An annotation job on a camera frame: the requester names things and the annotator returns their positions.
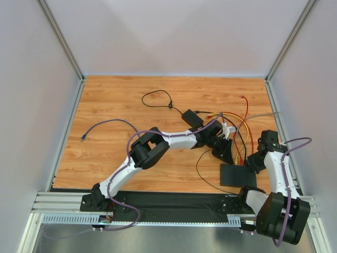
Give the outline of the aluminium front rail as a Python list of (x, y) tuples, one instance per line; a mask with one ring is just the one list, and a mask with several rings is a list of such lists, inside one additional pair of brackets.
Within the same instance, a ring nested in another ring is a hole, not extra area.
[[(34, 200), (31, 213), (112, 213), (112, 211), (80, 211), (83, 195), (84, 193), (81, 192), (38, 192)], [(315, 205), (314, 198), (312, 196), (303, 196), (303, 200), (310, 204), (311, 213), (309, 217), (319, 218), (320, 214), (318, 212), (317, 206)], [(244, 214), (243, 211), (228, 209), (228, 205), (217, 205), (220, 206), (221, 211), (225, 211), (225, 213), (229, 213), (230, 215)]]

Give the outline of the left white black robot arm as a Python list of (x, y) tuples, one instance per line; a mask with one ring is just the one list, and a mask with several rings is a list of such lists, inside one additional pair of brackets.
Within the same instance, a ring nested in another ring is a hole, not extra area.
[(114, 197), (130, 178), (142, 170), (155, 166), (169, 150), (197, 149), (208, 146), (215, 151), (218, 158), (230, 156), (231, 142), (223, 135), (225, 123), (214, 119), (200, 129), (184, 132), (163, 132), (158, 128), (140, 131), (137, 140), (128, 140), (127, 157), (112, 175), (95, 184), (91, 189), (93, 203), (99, 210), (106, 208), (107, 200)]

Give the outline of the black power adapter brick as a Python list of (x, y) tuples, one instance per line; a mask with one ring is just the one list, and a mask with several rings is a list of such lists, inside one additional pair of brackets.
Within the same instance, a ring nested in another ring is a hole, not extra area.
[(182, 114), (182, 119), (192, 128), (198, 129), (203, 127), (204, 121), (190, 109)]

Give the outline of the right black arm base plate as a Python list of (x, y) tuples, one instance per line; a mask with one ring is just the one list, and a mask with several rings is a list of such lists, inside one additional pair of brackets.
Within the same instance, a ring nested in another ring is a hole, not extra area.
[(218, 211), (224, 214), (250, 214), (254, 211), (238, 195), (221, 194)]

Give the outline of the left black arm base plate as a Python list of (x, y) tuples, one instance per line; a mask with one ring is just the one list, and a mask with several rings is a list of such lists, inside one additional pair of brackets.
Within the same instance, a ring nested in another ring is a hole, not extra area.
[(103, 199), (103, 203), (96, 205), (91, 194), (82, 196), (80, 211), (82, 212), (129, 212), (130, 208), (117, 205), (111, 199)]

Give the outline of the right aluminium frame post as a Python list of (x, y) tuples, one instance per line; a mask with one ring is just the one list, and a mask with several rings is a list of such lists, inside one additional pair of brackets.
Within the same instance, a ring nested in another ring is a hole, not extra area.
[(295, 41), (296, 37), (298, 36), (300, 30), (302, 29), (304, 23), (306, 22), (307, 18), (310, 16), (314, 6), (316, 5), (317, 0), (309, 0), (306, 1), (306, 4), (296, 20), (290, 34), (288, 35), (285, 43), (283, 44), (280, 52), (278, 53), (275, 61), (273, 62), (268, 74), (265, 76), (265, 82), (271, 81), (272, 77), (275, 75), (276, 71), (278, 70), (279, 66), (281, 65), (283, 59), (285, 58), (286, 54), (288, 53), (289, 49), (291, 48), (293, 42)]

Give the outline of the black network switch box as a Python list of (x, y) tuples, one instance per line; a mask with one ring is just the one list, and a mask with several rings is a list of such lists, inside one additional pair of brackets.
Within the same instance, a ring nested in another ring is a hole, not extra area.
[(257, 187), (256, 174), (246, 166), (221, 164), (220, 185), (237, 188)]

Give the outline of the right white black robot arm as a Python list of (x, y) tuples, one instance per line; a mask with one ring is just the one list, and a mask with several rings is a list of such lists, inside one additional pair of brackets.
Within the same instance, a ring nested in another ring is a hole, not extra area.
[(279, 142), (278, 133), (262, 131), (257, 151), (245, 165), (259, 173), (268, 171), (271, 192), (266, 194), (256, 187), (244, 187), (240, 197), (256, 215), (256, 232), (269, 237), (279, 247), (282, 242), (299, 243), (311, 212), (310, 204), (301, 199), (292, 181), (289, 167), (290, 149)]

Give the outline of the left aluminium frame post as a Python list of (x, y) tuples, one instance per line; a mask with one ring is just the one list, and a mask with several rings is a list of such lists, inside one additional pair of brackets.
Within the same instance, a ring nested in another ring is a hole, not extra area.
[(61, 46), (62, 50), (64, 51), (72, 69), (74, 70), (76, 76), (78, 77), (78, 79), (80, 81), (83, 81), (85, 79), (85, 76), (83, 74), (83, 72), (81, 71), (79, 64), (77, 63), (66, 39), (65, 36), (63, 35), (57, 20), (50, 8), (50, 6), (48, 5), (46, 0), (37, 0), (36, 1), (37, 4), (39, 5), (42, 13), (44, 14), (50, 28), (52, 29), (54, 35), (56, 36), (56, 39), (59, 43), (59, 45)]

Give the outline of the aluminium frame post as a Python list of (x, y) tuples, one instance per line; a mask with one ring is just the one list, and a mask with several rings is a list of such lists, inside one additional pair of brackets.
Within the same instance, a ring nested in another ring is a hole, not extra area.
[(275, 75), (276, 71), (278, 70), (279, 66), (281, 65), (283, 59), (285, 58), (286, 54), (288, 53), (289, 49), (291, 48), (293, 42), (295, 41), (296, 37), (298, 36), (300, 30), (302, 29), (304, 23), (306, 22), (307, 18), (310, 16), (314, 6), (316, 5), (317, 0), (309, 0), (306, 1), (306, 4), (296, 20), (290, 34), (288, 35), (285, 43), (283, 44), (280, 52), (278, 53), (275, 61), (273, 62), (268, 74), (265, 76), (265, 82), (271, 81), (272, 77)]
[(37, 4), (39, 5), (42, 13), (44, 14), (50, 28), (52, 29), (54, 35), (56, 36), (56, 39), (59, 43), (59, 45), (61, 46), (62, 50), (64, 51), (72, 69), (74, 70), (76, 76), (78, 77), (78, 79), (80, 81), (83, 81), (85, 79), (85, 76), (83, 74), (83, 72), (81, 71), (79, 64), (77, 63), (66, 39), (65, 36), (63, 35), (57, 20), (50, 8), (50, 6), (48, 5), (46, 0), (37, 0), (36, 1)]

